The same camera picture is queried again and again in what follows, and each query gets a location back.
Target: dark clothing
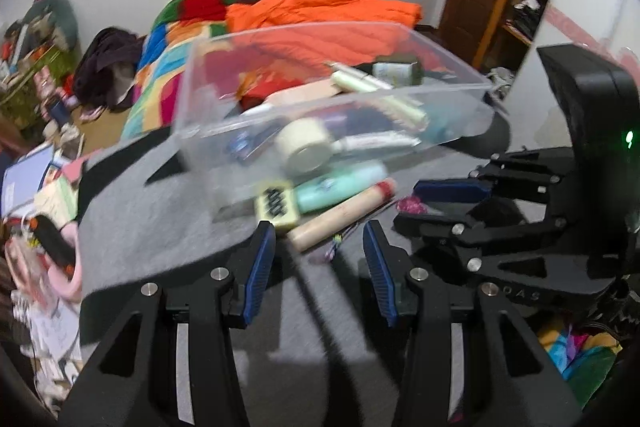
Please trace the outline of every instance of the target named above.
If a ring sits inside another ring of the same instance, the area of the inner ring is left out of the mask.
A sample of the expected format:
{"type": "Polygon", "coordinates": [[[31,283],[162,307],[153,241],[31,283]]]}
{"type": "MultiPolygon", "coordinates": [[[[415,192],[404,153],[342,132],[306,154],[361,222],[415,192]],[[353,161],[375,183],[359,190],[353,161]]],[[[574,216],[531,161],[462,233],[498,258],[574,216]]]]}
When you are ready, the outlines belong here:
{"type": "Polygon", "coordinates": [[[137,68],[143,38],[119,28],[105,28],[89,45],[74,75],[74,94],[82,105],[114,107],[117,104],[111,67],[124,62],[137,68]]]}

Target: clear plastic box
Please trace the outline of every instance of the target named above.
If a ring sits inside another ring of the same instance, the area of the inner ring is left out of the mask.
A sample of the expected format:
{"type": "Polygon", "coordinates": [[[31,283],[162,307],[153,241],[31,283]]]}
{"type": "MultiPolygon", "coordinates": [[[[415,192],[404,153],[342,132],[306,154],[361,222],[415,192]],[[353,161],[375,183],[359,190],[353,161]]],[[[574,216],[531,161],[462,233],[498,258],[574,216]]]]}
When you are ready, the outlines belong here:
{"type": "Polygon", "coordinates": [[[215,214],[255,198],[265,182],[298,185],[336,166],[384,162],[482,134],[493,117],[481,102],[490,86],[476,70],[402,25],[276,26],[193,43],[173,133],[215,214]],[[344,92],[252,114],[239,109],[239,88],[257,79],[310,83],[332,75],[327,61],[356,66],[392,54],[418,57],[421,85],[344,92]],[[314,148],[304,149],[305,140],[314,148]],[[297,156],[301,143],[306,156],[297,156]]]}

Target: masking tape roll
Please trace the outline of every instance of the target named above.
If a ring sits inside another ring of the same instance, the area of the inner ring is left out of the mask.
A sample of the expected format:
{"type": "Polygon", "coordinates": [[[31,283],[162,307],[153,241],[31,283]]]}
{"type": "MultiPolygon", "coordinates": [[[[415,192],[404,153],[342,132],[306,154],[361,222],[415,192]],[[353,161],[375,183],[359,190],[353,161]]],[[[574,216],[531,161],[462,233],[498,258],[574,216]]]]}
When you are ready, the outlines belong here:
{"type": "Polygon", "coordinates": [[[278,133],[276,147],[291,174],[304,174],[324,166],[334,154],[333,137],[319,118],[300,118],[278,133]]]}

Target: shelf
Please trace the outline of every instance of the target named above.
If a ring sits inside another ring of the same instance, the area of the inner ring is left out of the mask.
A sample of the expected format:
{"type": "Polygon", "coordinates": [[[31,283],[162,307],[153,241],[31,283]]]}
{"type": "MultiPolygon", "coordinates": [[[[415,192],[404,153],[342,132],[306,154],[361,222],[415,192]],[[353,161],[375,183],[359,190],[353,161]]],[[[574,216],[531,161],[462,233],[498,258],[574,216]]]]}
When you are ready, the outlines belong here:
{"type": "Polygon", "coordinates": [[[505,30],[508,34],[516,37],[524,45],[531,45],[531,40],[524,33],[511,26],[508,21],[504,22],[504,24],[502,25],[502,29],[505,30]]]}

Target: metal screw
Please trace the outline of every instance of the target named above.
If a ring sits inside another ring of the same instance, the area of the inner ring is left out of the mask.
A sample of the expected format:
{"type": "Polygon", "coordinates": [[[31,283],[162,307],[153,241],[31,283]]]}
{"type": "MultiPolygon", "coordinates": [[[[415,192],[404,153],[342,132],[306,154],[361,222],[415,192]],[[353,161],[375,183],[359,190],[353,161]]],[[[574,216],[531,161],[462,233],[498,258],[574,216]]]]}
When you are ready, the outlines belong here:
{"type": "Polygon", "coordinates": [[[424,268],[412,268],[409,272],[409,275],[411,276],[411,279],[414,279],[416,281],[424,281],[429,276],[429,272],[427,272],[427,270],[425,270],[424,268]]]}
{"type": "Polygon", "coordinates": [[[145,282],[140,288],[140,293],[145,297],[150,297],[158,291],[158,285],[154,282],[145,282]]]}
{"type": "Polygon", "coordinates": [[[211,270],[211,278],[213,280],[223,281],[227,277],[229,277],[229,270],[227,270],[224,266],[211,270]]]}
{"type": "Polygon", "coordinates": [[[482,266],[482,259],[479,259],[478,257],[472,257],[471,259],[469,259],[469,262],[466,263],[466,269],[469,270],[469,272],[477,272],[480,267],[482,266]]]}
{"type": "Polygon", "coordinates": [[[495,297],[500,291],[500,288],[492,282],[483,282],[480,285],[480,289],[482,290],[482,293],[490,297],[495,297]]]}
{"type": "Polygon", "coordinates": [[[462,223],[458,223],[457,225],[453,225],[452,229],[451,229],[451,233],[453,235],[462,235],[462,233],[465,231],[465,225],[463,225],[462,223]]]}

